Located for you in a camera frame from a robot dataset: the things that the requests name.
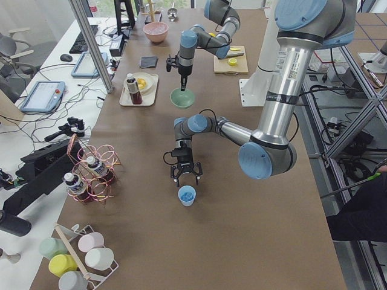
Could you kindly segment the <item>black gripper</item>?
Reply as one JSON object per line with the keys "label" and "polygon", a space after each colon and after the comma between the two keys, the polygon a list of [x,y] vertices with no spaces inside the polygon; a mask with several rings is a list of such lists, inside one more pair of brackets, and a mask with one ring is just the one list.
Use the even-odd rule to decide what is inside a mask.
{"label": "black gripper", "polygon": [[176,183],[176,187],[180,187],[179,177],[185,173],[193,173],[196,179],[196,185],[202,175],[201,163],[194,163],[192,149],[190,147],[175,148],[172,157],[177,158],[177,165],[171,165],[171,178]]}
{"label": "black gripper", "polygon": [[180,75],[181,91],[186,90],[188,76],[192,73],[193,58],[186,59],[177,54],[175,57],[169,56],[166,59],[166,71],[170,72],[176,68]]}

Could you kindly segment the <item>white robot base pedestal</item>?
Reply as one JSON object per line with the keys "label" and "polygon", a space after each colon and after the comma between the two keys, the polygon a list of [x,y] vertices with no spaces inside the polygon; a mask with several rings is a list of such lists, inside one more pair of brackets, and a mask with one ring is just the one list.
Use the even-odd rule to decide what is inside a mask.
{"label": "white robot base pedestal", "polygon": [[277,3],[278,1],[272,1],[257,69],[249,79],[239,80],[243,107],[263,106],[265,102],[279,51],[279,44],[276,40],[279,28],[275,21]]}

